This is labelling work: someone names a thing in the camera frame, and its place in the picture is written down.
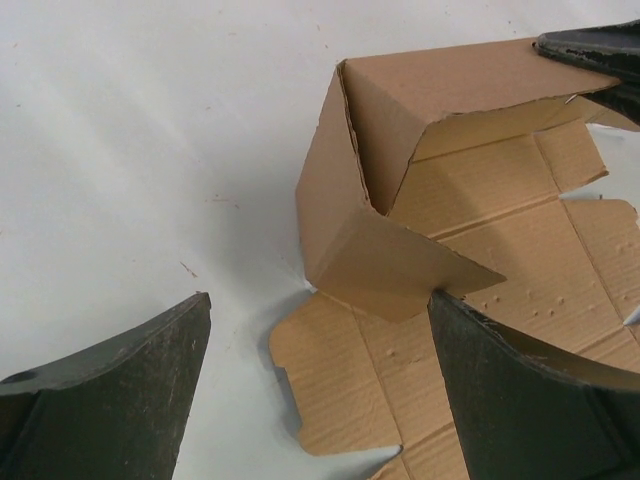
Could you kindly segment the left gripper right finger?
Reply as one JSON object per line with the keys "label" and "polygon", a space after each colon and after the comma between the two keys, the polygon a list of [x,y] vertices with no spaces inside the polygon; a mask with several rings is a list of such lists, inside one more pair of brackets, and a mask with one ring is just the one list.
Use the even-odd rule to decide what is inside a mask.
{"label": "left gripper right finger", "polygon": [[428,314],[472,479],[636,479],[639,376],[501,324],[440,290]]}

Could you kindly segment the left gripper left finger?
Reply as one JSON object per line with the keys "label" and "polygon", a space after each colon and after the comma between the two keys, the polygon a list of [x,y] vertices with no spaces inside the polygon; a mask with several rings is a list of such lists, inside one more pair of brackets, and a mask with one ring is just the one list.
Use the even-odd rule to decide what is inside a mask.
{"label": "left gripper left finger", "polygon": [[196,293],[1,382],[4,479],[172,478],[211,329]]}

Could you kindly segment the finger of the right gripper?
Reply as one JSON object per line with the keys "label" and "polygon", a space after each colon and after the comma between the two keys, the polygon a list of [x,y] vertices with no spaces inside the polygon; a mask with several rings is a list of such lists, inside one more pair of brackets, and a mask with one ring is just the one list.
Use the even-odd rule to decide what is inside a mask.
{"label": "finger of the right gripper", "polygon": [[620,80],[639,79],[639,20],[540,34],[541,56]]}
{"label": "finger of the right gripper", "polygon": [[616,86],[582,94],[582,97],[621,114],[639,125],[639,83],[622,82]]}

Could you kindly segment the brown cardboard box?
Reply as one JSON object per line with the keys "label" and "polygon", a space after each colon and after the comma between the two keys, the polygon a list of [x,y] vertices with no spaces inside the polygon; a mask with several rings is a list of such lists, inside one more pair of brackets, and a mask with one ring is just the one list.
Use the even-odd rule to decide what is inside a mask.
{"label": "brown cardboard box", "polygon": [[272,331],[314,456],[399,446],[381,479],[470,478],[431,332],[444,291],[639,376],[636,209],[576,191],[607,173],[582,94],[615,77],[528,38],[348,59],[296,187],[311,297]]}

